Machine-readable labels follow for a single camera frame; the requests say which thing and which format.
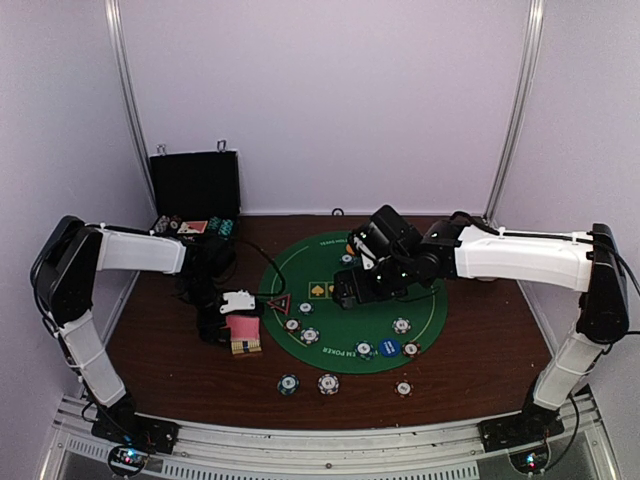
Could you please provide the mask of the pink playing card deck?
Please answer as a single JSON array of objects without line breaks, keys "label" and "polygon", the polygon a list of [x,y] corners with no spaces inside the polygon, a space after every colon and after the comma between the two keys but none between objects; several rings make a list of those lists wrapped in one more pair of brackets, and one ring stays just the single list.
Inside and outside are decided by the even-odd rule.
[{"label": "pink playing card deck", "polygon": [[260,339],[260,318],[256,316],[229,315],[226,325],[232,341],[256,341]]}]

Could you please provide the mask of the red triangular dealer marker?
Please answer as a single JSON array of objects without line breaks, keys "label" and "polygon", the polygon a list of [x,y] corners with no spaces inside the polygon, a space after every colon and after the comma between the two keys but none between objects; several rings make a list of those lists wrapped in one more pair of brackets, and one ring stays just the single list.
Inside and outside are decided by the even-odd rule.
[{"label": "red triangular dealer marker", "polygon": [[278,313],[287,316],[291,310],[291,295],[285,294],[266,302],[267,306]]}]

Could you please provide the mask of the blue round button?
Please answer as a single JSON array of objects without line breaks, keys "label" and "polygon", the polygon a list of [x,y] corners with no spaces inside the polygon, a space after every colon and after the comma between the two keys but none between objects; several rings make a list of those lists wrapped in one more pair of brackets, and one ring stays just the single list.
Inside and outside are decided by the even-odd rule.
[{"label": "blue round button", "polygon": [[401,344],[393,338],[382,339],[378,343],[378,352],[385,358],[393,358],[401,353]]}]

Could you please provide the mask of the brown chip stack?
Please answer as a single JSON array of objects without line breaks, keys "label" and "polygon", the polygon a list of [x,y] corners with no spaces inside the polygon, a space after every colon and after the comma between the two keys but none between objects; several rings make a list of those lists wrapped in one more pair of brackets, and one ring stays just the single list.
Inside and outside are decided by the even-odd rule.
[{"label": "brown chip stack", "polygon": [[398,381],[395,384],[394,391],[402,398],[410,397],[413,393],[413,386],[408,381]]}]

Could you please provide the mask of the dark blue chip stack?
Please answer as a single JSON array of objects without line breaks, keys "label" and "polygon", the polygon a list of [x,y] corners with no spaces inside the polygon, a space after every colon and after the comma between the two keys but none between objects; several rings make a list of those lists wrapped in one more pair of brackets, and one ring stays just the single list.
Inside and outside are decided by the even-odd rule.
[{"label": "dark blue chip stack", "polygon": [[293,374],[285,374],[280,377],[277,389],[280,394],[284,396],[289,396],[294,394],[300,386],[300,381],[296,375]]}]

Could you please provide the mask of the blue white chip stack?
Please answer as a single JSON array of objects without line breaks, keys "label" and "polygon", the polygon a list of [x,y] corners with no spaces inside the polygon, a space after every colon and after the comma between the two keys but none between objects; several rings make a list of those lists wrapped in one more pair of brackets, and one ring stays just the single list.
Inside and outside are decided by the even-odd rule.
[{"label": "blue white chip stack", "polygon": [[326,373],[318,378],[317,388],[322,395],[334,395],[339,391],[340,382],[336,375]]}]

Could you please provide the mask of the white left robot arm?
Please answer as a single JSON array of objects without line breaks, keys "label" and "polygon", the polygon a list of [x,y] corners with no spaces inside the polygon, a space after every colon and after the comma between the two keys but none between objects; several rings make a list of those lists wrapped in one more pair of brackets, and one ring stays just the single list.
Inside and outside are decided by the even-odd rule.
[{"label": "white left robot arm", "polygon": [[121,443],[137,442],[144,424],[138,415],[117,405],[127,389],[95,327],[92,310],[97,273],[122,270],[175,276],[186,300],[207,315],[217,303],[215,280],[234,259],[232,244],[214,234],[158,236],[150,231],[87,224],[71,215],[59,221],[36,257],[30,272],[35,303],[71,369],[94,401],[110,408],[103,422]]}]

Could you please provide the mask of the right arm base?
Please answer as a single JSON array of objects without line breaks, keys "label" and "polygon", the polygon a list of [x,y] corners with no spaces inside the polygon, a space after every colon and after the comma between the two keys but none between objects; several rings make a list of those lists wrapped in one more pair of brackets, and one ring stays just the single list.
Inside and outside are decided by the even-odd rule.
[{"label": "right arm base", "polygon": [[478,425],[486,453],[507,450],[511,466],[521,474],[542,473],[550,464],[549,439],[565,429],[560,420],[524,413],[481,421]]}]

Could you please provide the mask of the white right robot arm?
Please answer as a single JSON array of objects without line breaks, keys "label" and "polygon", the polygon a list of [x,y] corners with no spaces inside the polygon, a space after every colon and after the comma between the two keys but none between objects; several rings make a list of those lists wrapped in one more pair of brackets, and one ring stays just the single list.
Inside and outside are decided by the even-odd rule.
[{"label": "white right robot arm", "polygon": [[522,441],[550,426],[606,348],[629,332],[627,265],[605,224],[586,232],[525,232],[456,211],[421,233],[385,205],[347,243],[360,262],[334,276],[332,298],[345,310],[400,298],[409,286],[428,288],[438,279],[509,279],[580,293],[578,319],[513,419]]}]

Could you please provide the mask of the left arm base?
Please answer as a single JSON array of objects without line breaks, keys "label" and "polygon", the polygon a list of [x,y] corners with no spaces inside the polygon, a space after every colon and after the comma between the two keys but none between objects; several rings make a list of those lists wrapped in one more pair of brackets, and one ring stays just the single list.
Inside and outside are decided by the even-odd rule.
[{"label": "left arm base", "polygon": [[107,454],[107,465],[119,477],[140,474],[152,455],[171,454],[178,438],[175,422],[136,417],[137,430],[125,433],[106,419],[98,419],[91,428],[97,438],[114,443]]}]

